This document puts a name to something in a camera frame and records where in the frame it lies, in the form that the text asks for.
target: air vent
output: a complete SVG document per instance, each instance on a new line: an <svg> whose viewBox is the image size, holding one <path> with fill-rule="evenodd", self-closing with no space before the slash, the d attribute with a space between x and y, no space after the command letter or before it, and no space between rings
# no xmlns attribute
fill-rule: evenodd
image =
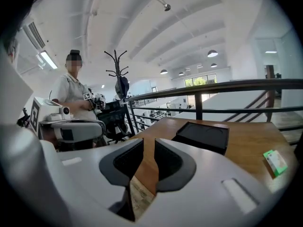
<svg viewBox="0 0 303 227"><path fill-rule="evenodd" d="M28 25L28 27L29 27L30 31L32 32L32 35L36 39L36 42L39 44L39 46L41 47L41 49L43 49L45 47L45 44L44 44L44 42L43 42L43 40L42 40L39 32L37 31L37 28L36 28L34 22L30 23Z"/></svg>

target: desk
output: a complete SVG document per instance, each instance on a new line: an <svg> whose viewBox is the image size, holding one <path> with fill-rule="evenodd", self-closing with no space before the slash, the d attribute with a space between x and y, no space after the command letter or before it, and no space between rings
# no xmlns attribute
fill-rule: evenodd
<svg viewBox="0 0 303 227"><path fill-rule="evenodd" d="M294 151L273 123L215 122L165 117L132 137L144 138L144 157L135 176L154 195L159 177L154 160L155 138L173 139L177 130L186 122L228 126L229 142L225 156L253 175L271 192L285 186L295 173L298 162ZM288 165L288 169L276 178L263 157L263 153L271 149L278 150Z"/></svg>

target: black tray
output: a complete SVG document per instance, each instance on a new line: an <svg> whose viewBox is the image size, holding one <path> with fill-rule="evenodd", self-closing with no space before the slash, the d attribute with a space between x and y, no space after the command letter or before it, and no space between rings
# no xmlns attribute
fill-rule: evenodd
<svg viewBox="0 0 303 227"><path fill-rule="evenodd" d="M187 122L177 131L172 140L224 155L227 149L228 136L228 127L214 127Z"/></svg>

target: wooden floor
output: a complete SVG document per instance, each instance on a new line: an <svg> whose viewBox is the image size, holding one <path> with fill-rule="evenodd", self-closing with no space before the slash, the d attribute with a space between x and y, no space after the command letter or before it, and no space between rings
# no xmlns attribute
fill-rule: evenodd
<svg viewBox="0 0 303 227"><path fill-rule="evenodd" d="M281 100L275 100L275 107L281 107ZM303 124L303 118L295 112L273 113L271 122L277 127L286 127ZM282 132L288 142L299 140L302 130ZM131 180L131 197L133 210L138 219L155 198L134 176Z"/></svg>

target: coat rack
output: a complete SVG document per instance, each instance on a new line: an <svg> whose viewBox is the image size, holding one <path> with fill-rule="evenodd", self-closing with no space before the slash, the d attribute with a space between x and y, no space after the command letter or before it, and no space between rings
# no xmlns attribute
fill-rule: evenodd
<svg viewBox="0 0 303 227"><path fill-rule="evenodd" d="M124 74L121 74L121 72L123 70L125 70L127 67L123 68L122 70L120 70L120 66L119 66L119 63L120 63L120 57L125 54L127 51L124 51L118 58L117 58L117 53L116 53L116 50L114 50L114 57L107 53L106 51L104 51L104 53L108 54L111 58L113 58L114 62L115 62L115 69L116 71L113 71L113 70L106 70L106 71L110 71L110 72L113 72L114 75L111 75L109 74L109 76L111 77L117 77L117 80L118 80L118 85L119 85L119 91L122 93L122 100L123 100L123 107L125 109L125 113L126 113L126 117L127 117L127 121L128 121L128 125L129 125L129 128L131 130L131 133L132 135L134 136L135 133L134 133L134 128L133 128L133 124L132 124L132 121L131 121L131 118L129 116L129 112L128 112L128 108L127 108L127 105L126 105L126 102L125 102L125 96L124 96L124 93L122 91L122 86L121 86L121 76L124 76L126 75L128 72L124 73Z"/></svg>

